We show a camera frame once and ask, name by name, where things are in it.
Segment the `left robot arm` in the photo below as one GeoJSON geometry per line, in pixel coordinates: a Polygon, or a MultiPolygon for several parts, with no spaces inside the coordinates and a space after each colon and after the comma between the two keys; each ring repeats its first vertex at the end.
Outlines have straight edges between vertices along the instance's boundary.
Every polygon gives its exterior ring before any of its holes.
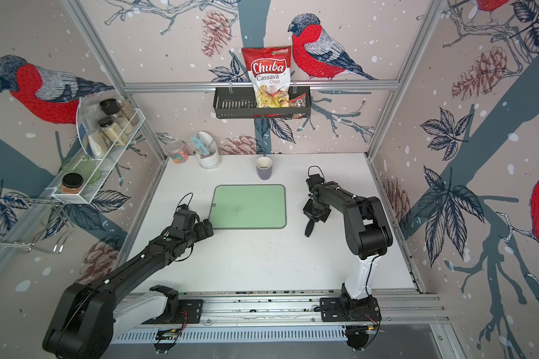
{"type": "Polygon", "coordinates": [[[64,290],[43,338],[43,349],[57,358],[100,358],[112,342],[118,304],[196,242],[213,235],[209,219],[200,220],[187,205],[178,206],[172,224],[133,259],[96,281],[64,290]]]}

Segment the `black kitchen knife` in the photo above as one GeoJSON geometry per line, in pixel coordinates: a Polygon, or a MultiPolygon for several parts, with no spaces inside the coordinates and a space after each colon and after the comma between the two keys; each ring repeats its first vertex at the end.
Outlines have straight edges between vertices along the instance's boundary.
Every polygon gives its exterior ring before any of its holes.
{"type": "Polygon", "coordinates": [[[310,218],[308,220],[308,224],[305,227],[305,232],[304,232],[305,237],[310,237],[311,236],[311,234],[312,234],[312,232],[314,230],[314,225],[315,225],[315,220],[313,218],[310,218]]]}

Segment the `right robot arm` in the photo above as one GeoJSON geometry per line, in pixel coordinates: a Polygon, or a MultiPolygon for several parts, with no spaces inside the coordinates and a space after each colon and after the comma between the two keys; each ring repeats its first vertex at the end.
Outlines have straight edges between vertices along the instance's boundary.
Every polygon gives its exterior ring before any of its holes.
{"type": "Polygon", "coordinates": [[[333,209],[343,215],[344,237],[350,252],[359,261],[350,270],[337,298],[320,300],[319,308],[325,323],[365,322],[378,324],[380,308],[371,288],[377,259],[393,244],[386,213],[378,197],[353,194],[336,182],[327,182],[320,174],[306,180],[309,199],[303,213],[308,218],[305,236],[311,236],[314,225],[326,222],[333,209]]]}

